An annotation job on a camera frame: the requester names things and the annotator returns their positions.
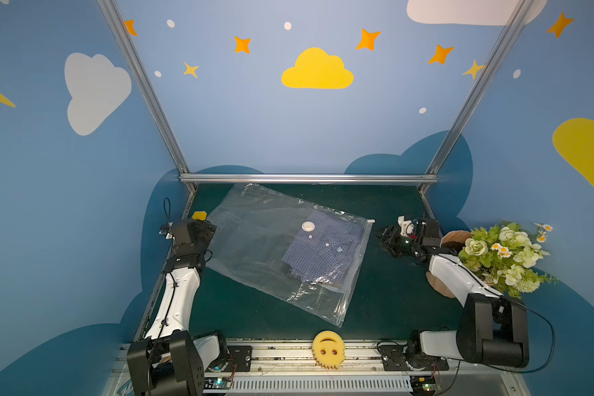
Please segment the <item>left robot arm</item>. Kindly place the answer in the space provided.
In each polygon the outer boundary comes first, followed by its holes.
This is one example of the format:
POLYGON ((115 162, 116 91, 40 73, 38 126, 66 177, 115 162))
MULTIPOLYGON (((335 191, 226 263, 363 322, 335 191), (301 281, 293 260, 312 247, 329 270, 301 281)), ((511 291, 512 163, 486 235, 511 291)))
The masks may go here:
POLYGON ((228 358, 219 332, 193 337, 191 310, 201 285, 201 272, 216 226, 185 219, 162 227, 172 241, 172 255, 163 269, 163 298, 145 337, 130 345, 127 365, 136 395, 202 395, 205 372, 228 358))

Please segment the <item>clear plastic vacuum bag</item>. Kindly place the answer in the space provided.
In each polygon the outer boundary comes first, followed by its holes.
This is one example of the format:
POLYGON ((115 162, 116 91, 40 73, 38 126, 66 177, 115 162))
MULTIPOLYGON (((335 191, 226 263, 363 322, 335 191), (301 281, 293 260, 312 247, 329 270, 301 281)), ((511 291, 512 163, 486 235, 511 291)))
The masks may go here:
POLYGON ((207 219, 217 227, 210 245, 210 269, 336 327, 343 325, 373 220, 252 183, 233 186, 207 219), (363 227, 354 262, 340 287, 302 282, 282 261, 313 211, 335 214, 363 227))

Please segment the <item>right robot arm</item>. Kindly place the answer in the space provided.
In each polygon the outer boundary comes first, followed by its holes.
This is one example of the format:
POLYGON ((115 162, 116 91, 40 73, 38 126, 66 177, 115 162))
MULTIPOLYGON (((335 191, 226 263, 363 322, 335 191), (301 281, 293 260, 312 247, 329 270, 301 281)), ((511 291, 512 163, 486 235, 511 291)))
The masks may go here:
POLYGON ((435 219, 405 219, 377 231, 380 247, 395 258, 413 257, 463 307, 455 330, 414 331, 404 347, 405 361, 424 370, 438 360, 524 368, 530 360, 526 308, 500 295, 458 258, 465 243, 441 236, 435 219))

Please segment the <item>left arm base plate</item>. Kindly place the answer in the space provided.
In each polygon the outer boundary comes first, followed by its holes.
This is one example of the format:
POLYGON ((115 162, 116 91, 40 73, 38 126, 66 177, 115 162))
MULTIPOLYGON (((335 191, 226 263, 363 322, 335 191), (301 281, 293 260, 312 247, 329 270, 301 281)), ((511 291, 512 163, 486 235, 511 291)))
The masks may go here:
POLYGON ((224 372, 249 372, 252 365, 252 347, 249 345, 229 345, 228 360, 224 372))

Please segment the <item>blue checkered shirt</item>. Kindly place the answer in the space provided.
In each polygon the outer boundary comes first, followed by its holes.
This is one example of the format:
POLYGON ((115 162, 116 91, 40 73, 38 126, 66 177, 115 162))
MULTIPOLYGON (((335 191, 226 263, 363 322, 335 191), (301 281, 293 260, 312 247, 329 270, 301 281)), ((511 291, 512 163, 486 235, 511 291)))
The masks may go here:
POLYGON ((363 237, 360 224, 313 211, 282 257, 290 273, 305 283, 340 287, 363 237))

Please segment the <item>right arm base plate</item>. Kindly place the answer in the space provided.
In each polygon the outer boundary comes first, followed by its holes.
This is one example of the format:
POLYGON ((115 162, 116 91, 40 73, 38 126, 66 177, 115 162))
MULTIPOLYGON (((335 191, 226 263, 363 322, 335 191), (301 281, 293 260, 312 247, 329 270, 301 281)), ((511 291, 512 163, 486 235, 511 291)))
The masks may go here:
POLYGON ((385 371, 449 371, 450 365, 444 357, 412 356, 408 359, 406 346, 399 344, 378 344, 376 351, 380 354, 385 371))

